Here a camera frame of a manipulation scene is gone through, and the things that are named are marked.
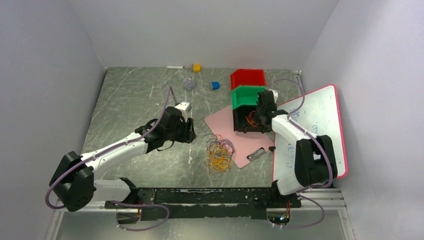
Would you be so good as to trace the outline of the green plastic bin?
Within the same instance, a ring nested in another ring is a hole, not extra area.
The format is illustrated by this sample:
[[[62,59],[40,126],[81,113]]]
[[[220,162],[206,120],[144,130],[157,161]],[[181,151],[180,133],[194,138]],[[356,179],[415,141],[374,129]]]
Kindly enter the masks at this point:
[[[266,90],[266,86],[240,85],[231,91],[232,109],[244,105],[256,105],[258,93]]]

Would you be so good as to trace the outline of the black plastic bin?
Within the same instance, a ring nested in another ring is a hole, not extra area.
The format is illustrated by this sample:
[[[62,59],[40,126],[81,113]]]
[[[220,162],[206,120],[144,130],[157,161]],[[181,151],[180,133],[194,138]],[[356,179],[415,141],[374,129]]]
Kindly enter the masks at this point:
[[[233,130],[241,133],[269,133],[271,127],[261,127],[254,121],[257,105],[242,105],[232,110]]]

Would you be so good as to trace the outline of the red plastic bin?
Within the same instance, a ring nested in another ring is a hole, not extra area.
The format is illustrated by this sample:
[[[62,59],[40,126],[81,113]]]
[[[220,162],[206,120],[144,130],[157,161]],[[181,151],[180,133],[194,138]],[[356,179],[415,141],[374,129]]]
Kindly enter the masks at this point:
[[[235,90],[239,86],[266,87],[266,77],[263,69],[239,68],[230,75],[230,89]]]

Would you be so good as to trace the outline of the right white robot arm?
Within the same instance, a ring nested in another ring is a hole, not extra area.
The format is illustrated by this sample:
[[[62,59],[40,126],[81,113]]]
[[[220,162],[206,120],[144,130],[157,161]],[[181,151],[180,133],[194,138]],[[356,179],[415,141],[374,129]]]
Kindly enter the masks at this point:
[[[274,132],[294,147],[293,169],[273,182],[277,189],[269,197],[275,207],[282,207],[290,194],[308,188],[330,187],[338,169],[331,137],[307,131],[292,119],[290,113],[278,110],[277,97],[274,90],[258,92],[253,120],[263,132]]]

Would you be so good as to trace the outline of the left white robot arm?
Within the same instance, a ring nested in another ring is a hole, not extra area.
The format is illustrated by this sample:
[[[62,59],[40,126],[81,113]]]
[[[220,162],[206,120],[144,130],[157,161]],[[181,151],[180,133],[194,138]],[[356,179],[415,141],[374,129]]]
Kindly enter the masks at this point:
[[[62,208],[76,212],[92,202],[121,203],[126,208],[143,203],[138,188],[126,177],[115,180],[102,180],[100,176],[107,170],[124,161],[148,154],[152,151],[164,151],[164,144],[190,144],[196,139],[194,121],[189,116],[192,105],[181,102],[162,110],[159,118],[145,125],[123,139],[101,149],[77,154],[66,153],[55,170],[47,191],[45,201],[55,193],[62,202]]]

